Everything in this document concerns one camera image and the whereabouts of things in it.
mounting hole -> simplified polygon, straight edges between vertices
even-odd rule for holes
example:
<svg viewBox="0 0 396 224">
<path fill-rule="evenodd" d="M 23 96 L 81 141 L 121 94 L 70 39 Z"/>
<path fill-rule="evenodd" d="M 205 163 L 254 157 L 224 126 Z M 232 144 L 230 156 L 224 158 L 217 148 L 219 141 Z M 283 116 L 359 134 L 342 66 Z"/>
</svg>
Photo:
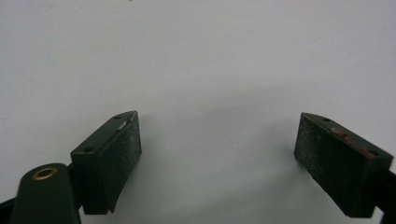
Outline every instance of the mounting hole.
<svg viewBox="0 0 396 224">
<path fill-rule="evenodd" d="M 33 179 L 35 180 L 43 180 L 43 179 L 47 179 L 53 175 L 55 175 L 55 173 L 58 171 L 58 169 L 56 169 L 55 167 L 47 167 L 47 168 L 43 168 L 37 172 L 35 172 L 32 176 Z"/>
<path fill-rule="evenodd" d="M 94 148 L 94 147 L 86 147 L 86 148 L 84 148 L 83 150 L 84 150 L 84 152 L 86 152 L 86 153 L 90 153 L 90 152 L 93 152 L 93 151 L 95 150 L 95 148 Z"/>
<path fill-rule="evenodd" d="M 370 152 L 371 154 L 375 155 L 375 156 L 378 156 L 378 152 L 376 152 L 376 151 L 374 151 L 374 150 L 370 150 L 369 152 Z"/>
</svg>

red mark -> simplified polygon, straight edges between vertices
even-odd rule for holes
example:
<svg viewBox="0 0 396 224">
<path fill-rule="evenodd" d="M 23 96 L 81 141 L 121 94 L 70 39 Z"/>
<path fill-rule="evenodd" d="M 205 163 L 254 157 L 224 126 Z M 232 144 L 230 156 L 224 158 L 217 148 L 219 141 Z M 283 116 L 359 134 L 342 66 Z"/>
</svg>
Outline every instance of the red mark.
<svg viewBox="0 0 396 224">
<path fill-rule="evenodd" d="M 356 148 L 357 150 L 359 150 L 361 153 L 363 153 L 364 155 L 366 155 L 367 157 L 369 157 L 370 159 L 373 159 L 375 157 L 375 154 L 371 153 L 369 150 L 367 150 L 364 147 L 360 147 L 358 146 L 356 143 L 352 142 L 352 140 L 350 140 L 350 138 L 347 136 L 347 134 L 343 131 L 343 130 L 339 130 L 336 128 L 331 128 L 332 132 L 337 134 L 339 137 L 343 138 L 344 141 L 346 141 L 347 143 L 349 143 L 350 145 L 352 145 L 354 148 Z"/>
</svg>

brass insert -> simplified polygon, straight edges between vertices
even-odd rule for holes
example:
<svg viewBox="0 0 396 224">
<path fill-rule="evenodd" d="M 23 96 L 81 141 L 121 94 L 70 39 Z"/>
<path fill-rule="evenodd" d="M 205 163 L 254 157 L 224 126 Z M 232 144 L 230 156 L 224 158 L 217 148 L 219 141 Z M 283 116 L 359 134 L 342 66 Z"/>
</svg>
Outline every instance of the brass insert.
<svg viewBox="0 0 396 224">
<path fill-rule="evenodd" d="M 32 178 L 35 180 L 47 179 L 47 178 L 55 175 L 55 173 L 57 171 L 58 171 L 58 169 L 56 169 L 55 167 L 46 167 L 46 168 L 43 168 L 43 169 L 35 172 L 33 174 Z"/>
</svg>

black plastic part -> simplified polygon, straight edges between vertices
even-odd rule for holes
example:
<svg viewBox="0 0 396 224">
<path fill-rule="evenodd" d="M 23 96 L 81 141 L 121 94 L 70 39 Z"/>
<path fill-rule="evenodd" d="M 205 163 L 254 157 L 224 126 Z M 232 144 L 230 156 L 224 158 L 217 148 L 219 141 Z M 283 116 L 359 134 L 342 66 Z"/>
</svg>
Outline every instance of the black plastic part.
<svg viewBox="0 0 396 224">
<path fill-rule="evenodd" d="M 83 179 L 82 179 L 82 176 L 76 174 L 76 170 L 74 168 L 73 163 L 70 163 L 67 166 L 67 170 L 69 172 L 70 182 L 72 184 L 75 205 L 76 205 L 76 208 L 79 209 L 82 206 L 82 200 L 83 200 L 83 196 L 84 196 L 83 195 L 83 189 L 84 189 Z"/>
<path fill-rule="evenodd" d="M 383 223 L 396 223 L 396 174 L 388 172 L 376 195 L 376 204 L 385 213 Z"/>
<path fill-rule="evenodd" d="M 11 223 L 80 223 L 65 165 L 39 166 L 23 176 Z"/>
<path fill-rule="evenodd" d="M 136 111 L 111 118 L 71 152 L 75 173 L 83 179 L 85 214 L 114 212 L 141 152 Z"/>
<path fill-rule="evenodd" d="M 393 157 L 340 124 L 303 113 L 296 159 L 349 217 L 371 217 Z"/>
<path fill-rule="evenodd" d="M 11 222 L 12 208 L 14 207 L 15 198 L 0 203 L 0 224 Z"/>
</svg>

white surface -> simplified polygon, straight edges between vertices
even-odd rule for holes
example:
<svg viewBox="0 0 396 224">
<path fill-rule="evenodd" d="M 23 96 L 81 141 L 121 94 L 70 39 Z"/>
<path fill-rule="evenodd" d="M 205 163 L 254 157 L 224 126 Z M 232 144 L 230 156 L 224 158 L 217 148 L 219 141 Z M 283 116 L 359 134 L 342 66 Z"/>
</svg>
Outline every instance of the white surface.
<svg viewBox="0 0 396 224">
<path fill-rule="evenodd" d="M 0 2 L 0 201 L 111 116 L 143 155 L 83 223 L 378 223 L 293 157 L 301 112 L 396 154 L 395 1 Z"/>
</svg>

